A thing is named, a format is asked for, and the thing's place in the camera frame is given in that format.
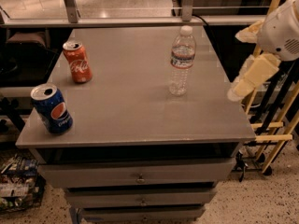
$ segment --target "red soda can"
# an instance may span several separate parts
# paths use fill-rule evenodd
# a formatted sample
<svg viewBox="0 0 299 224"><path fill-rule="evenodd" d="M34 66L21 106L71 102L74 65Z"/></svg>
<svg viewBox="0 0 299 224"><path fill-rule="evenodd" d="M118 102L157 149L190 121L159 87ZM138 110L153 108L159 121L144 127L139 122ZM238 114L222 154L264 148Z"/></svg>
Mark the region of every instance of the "red soda can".
<svg viewBox="0 0 299 224"><path fill-rule="evenodd" d="M93 73L88 64L86 50L82 42L71 40L63 45L64 56L69 63L72 78L76 83L85 83L92 79Z"/></svg>

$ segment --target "water bottle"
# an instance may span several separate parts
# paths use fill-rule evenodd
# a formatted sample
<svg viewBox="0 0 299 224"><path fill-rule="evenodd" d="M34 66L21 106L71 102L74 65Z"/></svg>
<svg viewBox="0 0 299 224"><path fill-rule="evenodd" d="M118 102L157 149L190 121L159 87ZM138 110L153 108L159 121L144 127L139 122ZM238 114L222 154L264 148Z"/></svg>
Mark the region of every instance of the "water bottle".
<svg viewBox="0 0 299 224"><path fill-rule="evenodd" d="M171 50L169 91L176 96L186 93L188 74L193 65L196 43L191 26L182 26Z"/></svg>

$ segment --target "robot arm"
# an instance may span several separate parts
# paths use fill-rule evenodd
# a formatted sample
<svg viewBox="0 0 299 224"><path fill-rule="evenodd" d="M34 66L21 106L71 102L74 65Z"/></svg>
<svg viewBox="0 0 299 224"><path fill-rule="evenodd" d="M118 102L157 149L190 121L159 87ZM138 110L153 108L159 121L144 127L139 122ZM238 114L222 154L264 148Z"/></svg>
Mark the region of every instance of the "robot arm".
<svg viewBox="0 0 299 224"><path fill-rule="evenodd" d="M281 61L299 58L299 0L288 0L264 21L239 32L236 38L256 43L263 54L246 59L227 93L231 101L242 100L262 85L278 71Z"/></svg>

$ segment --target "pepsi can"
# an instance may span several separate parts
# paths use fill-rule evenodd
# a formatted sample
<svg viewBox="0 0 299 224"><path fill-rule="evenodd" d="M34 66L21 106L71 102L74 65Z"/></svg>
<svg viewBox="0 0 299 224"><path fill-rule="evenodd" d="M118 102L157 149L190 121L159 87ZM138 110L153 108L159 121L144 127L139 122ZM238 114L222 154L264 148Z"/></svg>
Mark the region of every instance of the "pepsi can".
<svg viewBox="0 0 299 224"><path fill-rule="evenodd" d="M64 97L53 84L46 83L31 90L31 98L38 115L50 133L64 133L73 124Z"/></svg>

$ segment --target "terrazzo floor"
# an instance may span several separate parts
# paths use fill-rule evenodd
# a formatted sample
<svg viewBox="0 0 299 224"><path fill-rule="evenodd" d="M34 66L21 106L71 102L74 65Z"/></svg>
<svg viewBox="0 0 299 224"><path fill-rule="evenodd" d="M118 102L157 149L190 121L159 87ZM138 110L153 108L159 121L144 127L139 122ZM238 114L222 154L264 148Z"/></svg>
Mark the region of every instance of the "terrazzo floor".
<svg viewBox="0 0 299 224"><path fill-rule="evenodd" d="M227 180L217 185L217 194L206 204L205 213L194 222L155 221L150 224L298 224L299 223L299 151L298 142L291 141L271 167L273 174L246 172L239 182L240 173L230 173ZM0 215L5 224L73 224L70 205L61 189L46 185L40 207L22 212ZM118 224L141 224L123 221Z"/></svg>

